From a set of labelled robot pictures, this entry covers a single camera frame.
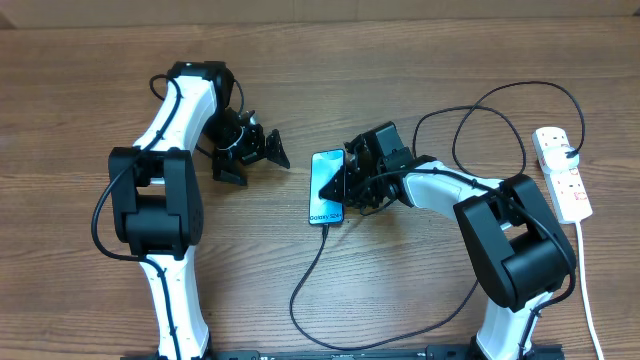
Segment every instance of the wooden surface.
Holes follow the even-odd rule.
[[[248,167],[249,187],[215,183],[195,155],[205,205],[197,253],[200,303],[215,348],[319,349],[292,326],[289,295],[320,245],[308,225],[312,153],[393,120],[405,144],[422,114],[470,104],[525,79],[558,82],[587,117],[581,172],[595,215],[584,223],[591,306],[608,359],[640,357],[640,19],[469,20],[332,25],[229,25],[0,32],[0,358],[115,359],[154,351],[157,325],[141,269],[103,257],[89,221],[107,184],[107,156],[143,133],[160,105],[149,77],[176,60],[225,60],[263,126],[278,128],[291,170]],[[233,100],[238,103],[237,95]],[[510,116],[527,173],[546,194],[530,134],[567,129],[554,89],[512,89],[486,101]],[[451,165],[463,114],[433,118],[418,151]],[[507,126],[473,115],[459,155],[485,176],[519,168]],[[565,231],[571,241],[575,232]],[[108,247],[127,252],[100,223]],[[473,284],[457,226],[394,205],[350,212],[296,307],[313,335],[362,345],[449,314]],[[466,343],[484,316],[478,290],[445,327],[387,346]],[[539,343],[594,358],[580,293],[546,310]]]
[[[640,0],[0,0],[16,28],[631,16]]]

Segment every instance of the phone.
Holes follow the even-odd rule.
[[[344,165],[344,158],[345,153],[342,149],[318,152],[311,157],[309,224],[339,224],[344,220],[342,203],[320,197],[320,189],[327,185]]]

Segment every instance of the white power strip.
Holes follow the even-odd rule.
[[[593,210],[591,209],[587,191],[584,188],[580,172],[578,171],[577,166],[579,159],[565,158],[566,152],[562,149],[573,150],[573,148],[569,146],[567,133],[560,128],[540,128],[533,133],[532,138],[540,167],[544,172],[544,179],[549,188],[551,201],[556,210],[556,216],[558,216],[558,221],[562,224],[576,224],[582,302],[584,303],[587,326],[589,327],[589,333],[591,334],[596,354],[598,355],[598,359],[604,360],[600,341],[593,326],[589,295],[587,294],[587,276],[584,268],[584,244],[580,221],[591,216]]]
[[[538,161],[543,169],[547,163],[554,162],[553,159],[548,158],[549,156],[564,156],[564,153],[553,151],[545,153],[545,150],[558,147],[570,148],[567,133],[557,127],[540,128],[533,133],[532,137]],[[544,178],[561,224],[573,224],[593,214],[577,167],[552,173],[545,171]]]

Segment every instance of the electrical socket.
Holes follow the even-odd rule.
[[[549,152],[546,154],[544,152],[546,149],[559,146],[571,148],[567,133],[557,127],[540,128],[533,133],[532,139],[542,168],[549,162],[548,159],[545,161],[545,155],[549,156]],[[587,191],[577,167],[553,173],[545,172],[544,179],[549,188],[556,216],[561,224],[579,222],[593,214]]]

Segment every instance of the white cable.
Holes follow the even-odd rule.
[[[596,348],[596,354],[599,360],[604,360],[604,354],[598,341],[596,329],[593,327],[593,319],[591,318],[591,306],[589,305],[589,295],[587,294],[587,271],[584,268],[584,244],[582,242],[582,227],[580,222],[576,222],[576,234],[578,236],[578,261],[580,262],[580,290],[582,291],[582,302],[584,303],[584,312],[587,315],[587,326],[593,340],[593,346]]]

